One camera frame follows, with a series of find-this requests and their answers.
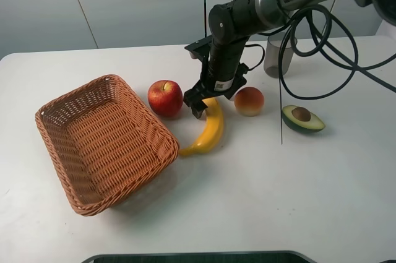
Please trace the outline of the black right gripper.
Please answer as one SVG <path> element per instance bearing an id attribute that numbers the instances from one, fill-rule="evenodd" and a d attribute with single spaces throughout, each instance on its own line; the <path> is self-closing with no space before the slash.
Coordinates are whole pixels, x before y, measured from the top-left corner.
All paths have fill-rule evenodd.
<path id="1" fill-rule="evenodd" d="M 191 105 L 193 115 L 200 119 L 207 105 L 206 98 L 224 95 L 231 98 L 246 83 L 243 77 L 247 66 L 240 60 L 248 37 L 242 37 L 228 44 L 221 44 L 212 37 L 210 53 L 201 61 L 201 72 L 193 88 L 185 91 L 184 102 Z"/>

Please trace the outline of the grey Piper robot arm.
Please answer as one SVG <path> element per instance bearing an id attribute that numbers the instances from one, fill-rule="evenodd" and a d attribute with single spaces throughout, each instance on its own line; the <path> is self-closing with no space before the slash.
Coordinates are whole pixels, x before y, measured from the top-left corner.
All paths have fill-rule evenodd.
<path id="1" fill-rule="evenodd" d="M 197 118 L 207 109 L 209 98 L 231 98 L 246 83 L 247 65 L 241 62 L 248 39 L 285 32 L 284 44 L 296 46 L 295 30 L 303 20 L 311 21 L 312 12 L 322 13 L 325 30 L 310 26 L 315 43 L 307 55 L 322 53 L 329 45 L 332 25 L 338 23 L 322 3 L 327 0 L 231 0 L 217 4 L 209 12 L 210 35 L 187 46 L 193 58 L 201 62 L 198 82 L 184 93 L 184 103 Z M 395 0 L 354 0 L 357 5 L 373 5 L 388 23 L 395 23 Z"/>

